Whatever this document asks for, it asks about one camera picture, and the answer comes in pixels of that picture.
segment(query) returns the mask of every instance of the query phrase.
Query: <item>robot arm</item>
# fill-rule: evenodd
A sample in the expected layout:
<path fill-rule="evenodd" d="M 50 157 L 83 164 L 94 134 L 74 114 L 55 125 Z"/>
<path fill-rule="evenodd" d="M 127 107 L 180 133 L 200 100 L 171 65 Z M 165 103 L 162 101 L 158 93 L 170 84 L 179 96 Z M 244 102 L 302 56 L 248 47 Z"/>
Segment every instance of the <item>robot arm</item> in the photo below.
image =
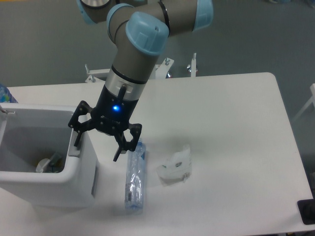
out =
<path fill-rule="evenodd" d="M 115 154 L 134 151 L 142 125 L 130 124 L 129 119 L 140 98 L 159 55 L 169 36 L 208 26 L 213 18 L 211 0 L 164 0 L 155 4 L 133 7 L 115 5 L 107 15 L 110 39 L 118 52 L 95 108 L 81 101 L 69 127 L 78 133 L 75 146 L 83 132 L 96 129 L 114 136 L 119 148 Z M 91 114 L 85 123 L 79 116 Z M 124 131 L 130 130 L 130 142 Z"/>

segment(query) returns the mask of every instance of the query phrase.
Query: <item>black object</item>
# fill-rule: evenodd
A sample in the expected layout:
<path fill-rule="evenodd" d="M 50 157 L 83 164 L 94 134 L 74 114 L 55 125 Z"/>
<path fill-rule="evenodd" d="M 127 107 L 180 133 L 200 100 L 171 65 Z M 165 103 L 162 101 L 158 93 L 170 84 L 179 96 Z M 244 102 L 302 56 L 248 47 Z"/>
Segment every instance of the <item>black object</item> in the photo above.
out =
<path fill-rule="evenodd" d="M 166 9 L 164 3 L 162 2 L 162 0 L 160 0 L 160 1 L 158 2 L 158 4 L 159 4 L 159 5 L 161 6 L 161 8 L 162 8 L 162 12 L 163 12 L 163 15 L 164 15 L 165 24 L 166 24 L 166 26 L 168 27 L 169 34 L 170 34 L 170 33 L 171 33 L 171 27 L 170 27 L 170 25 L 169 25 L 169 18 L 168 18 L 168 14 L 167 14 L 167 9 Z"/>
<path fill-rule="evenodd" d="M 300 200 L 297 202 L 302 221 L 305 225 L 315 224 L 315 199 Z"/>
<path fill-rule="evenodd" d="M 129 119 L 138 100 L 123 100 L 125 92 L 126 86 L 122 85 L 118 97 L 116 97 L 104 86 L 97 105 L 94 108 L 90 107 L 86 101 L 80 102 L 68 124 L 70 128 L 73 128 L 73 130 L 78 133 L 74 146 L 79 144 L 82 133 L 96 129 L 109 136 L 115 137 L 119 147 L 115 154 L 114 161 L 117 161 L 121 153 L 126 153 L 127 150 L 134 151 L 136 149 L 142 125 L 130 124 Z M 80 123 L 79 117 L 87 113 L 91 114 L 91 119 Z M 130 134 L 132 135 L 130 142 L 127 142 L 124 136 L 124 131 L 127 129 L 130 130 Z"/>

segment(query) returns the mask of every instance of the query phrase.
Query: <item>white table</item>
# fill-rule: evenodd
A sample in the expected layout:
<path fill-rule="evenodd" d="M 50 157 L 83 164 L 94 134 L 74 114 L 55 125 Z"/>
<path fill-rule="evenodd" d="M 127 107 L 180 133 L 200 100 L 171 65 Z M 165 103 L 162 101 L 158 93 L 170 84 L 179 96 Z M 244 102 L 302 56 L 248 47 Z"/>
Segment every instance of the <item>white table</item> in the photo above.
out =
<path fill-rule="evenodd" d="M 102 83 L 10 88 L 20 103 L 95 106 Z M 101 167 L 92 208 L 33 207 L 0 189 L 2 235 L 247 236 L 313 230 L 312 198 L 275 77 L 269 73 L 149 81 L 131 122 L 148 149 L 145 208 L 124 209 L 126 157 L 90 136 Z M 192 175 L 163 184 L 156 167 L 190 144 Z"/>

